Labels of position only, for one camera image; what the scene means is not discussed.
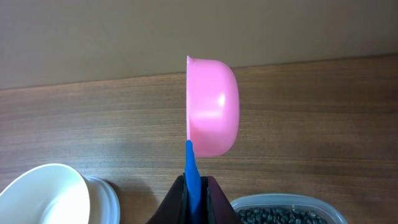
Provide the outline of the white digital kitchen scale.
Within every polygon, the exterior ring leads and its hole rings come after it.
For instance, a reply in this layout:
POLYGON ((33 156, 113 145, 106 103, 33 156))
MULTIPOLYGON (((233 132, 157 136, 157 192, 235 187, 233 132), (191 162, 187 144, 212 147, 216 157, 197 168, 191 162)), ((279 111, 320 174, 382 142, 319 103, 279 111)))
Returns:
POLYGON ((119 199, 106 181, 84 176, 90 194, 89 224, 120 224, 119 199))

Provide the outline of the pink scoop blue handle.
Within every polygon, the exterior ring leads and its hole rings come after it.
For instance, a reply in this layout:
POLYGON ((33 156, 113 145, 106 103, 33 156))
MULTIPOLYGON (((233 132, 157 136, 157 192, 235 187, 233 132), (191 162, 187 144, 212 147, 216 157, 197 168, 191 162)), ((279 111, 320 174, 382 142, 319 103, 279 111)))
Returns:
POLYGON ((216 157, 233 146, 239 129, 239 91, 223 62, 187 57, 185 183, 188 220, 201 223, 201 178, 196 158, 216 157))

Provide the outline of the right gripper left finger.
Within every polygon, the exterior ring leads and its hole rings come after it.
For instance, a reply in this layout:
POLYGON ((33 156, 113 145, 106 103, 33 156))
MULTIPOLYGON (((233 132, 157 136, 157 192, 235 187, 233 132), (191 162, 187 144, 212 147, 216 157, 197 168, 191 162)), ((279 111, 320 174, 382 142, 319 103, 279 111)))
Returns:
POLYGON ((186 224, 188 223, 188 193, 185 176, 180 175, 167 195, 146 224, 186 224))

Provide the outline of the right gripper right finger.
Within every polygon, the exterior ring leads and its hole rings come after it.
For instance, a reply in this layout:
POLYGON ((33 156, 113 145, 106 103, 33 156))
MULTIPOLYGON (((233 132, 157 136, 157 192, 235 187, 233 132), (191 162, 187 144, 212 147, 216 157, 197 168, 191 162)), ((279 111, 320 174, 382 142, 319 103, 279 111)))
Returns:
POLYGON ((204 224, 242 224, 213 176, 201 177, 201 222, 204 224))

